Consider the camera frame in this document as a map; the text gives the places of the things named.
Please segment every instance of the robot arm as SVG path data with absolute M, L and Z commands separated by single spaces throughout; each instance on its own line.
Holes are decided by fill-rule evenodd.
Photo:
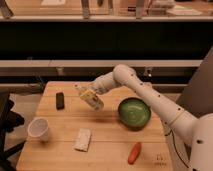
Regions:
M 192 145 L 192 131 L 197 118 L 144 84 L 132 68 L 118 65 L 113 72 L 100 76 L 92 82 L 92 89 L 98 94 L 104 94 L 120 86 L 132 89 L 187 145 Z
M 91 88 L 97 94 L 104 94 L 120 86 L 132 89 L 188 146 L 191 146 L 189 171 L 212 171 L 213 114 L 197 119 L 144 84 L 136 76 L 136 72 L 126 65 L 118 65 L 113 72 L 98 77 L 92 82 Z

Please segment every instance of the orange carrot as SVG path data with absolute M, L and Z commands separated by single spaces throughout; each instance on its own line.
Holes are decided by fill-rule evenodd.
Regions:
M 134 162 L 138 158 L 140 152 L 141 152 L 141 143 L 137 142 L 134 145 L 134 147 L 132 148 L 131 153 L 129 154 L 128 163 L 129 164 L 134 164 Z

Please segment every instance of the floor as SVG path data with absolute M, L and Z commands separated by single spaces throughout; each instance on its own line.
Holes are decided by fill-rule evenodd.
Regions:
M 174 101 L 179 96 L 179 94 L 165 94 L 165 95 Z M 27 126 L 29 122 L 33 119 L 33 117 L 35 116 L 35 112 L 41 97 L 42 97 L 42 94 L 31 94 L 31 95 L 11 94 L 10 99 L 15 102 L 15 106 L 13 107 L 12 110 L 21 114 L 25 118 L 25 124 L 24 126 L 19 126 L 15 128 L 15 130 L 12 133 L 7 134 L 6 148 L 9 148 L 26 139 Z M 170 131 L 169 128 L 165 127 L 165 134 L 169 131 Z M 174 144 L 173 144 L 171 135 L 167 137 L 167 142 L 168 142 L 170 153 L 171 153 L 174 171 L 180 171 L 180 170 L 186 171 L 187 170 L 186 166 L 184 166 L 184 164 L 178 158 L 174 150 Z M 175 142 L 176 142 L 177 151 L 180 153 L 181 158 L 187 163 L 188 160 L 187 160 L 187 155 L 186 155 L 183 143 L 179 140 L 177 136 L 175 136 Z M 12 162 L 13 166 L 16 166 L 19 155 L 20 153 L 17 153 L 16 155 L 10 158 L 10 161 Z

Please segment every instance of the paper cup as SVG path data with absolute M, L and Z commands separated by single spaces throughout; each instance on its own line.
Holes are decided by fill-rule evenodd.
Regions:
M 33 138 L 38 138 L 43 142 L 50 139 L 50 130 L 48 122 L 44 118 L 34 119 L 28 126 L 28 135 Z

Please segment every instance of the green bowl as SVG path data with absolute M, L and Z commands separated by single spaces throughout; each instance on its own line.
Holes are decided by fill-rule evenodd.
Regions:
M 118 113 L 120 120 L 132 128 L 145 126 L 151 117 L 150 108 L 135 97 L 124 99 L 118 106 Z

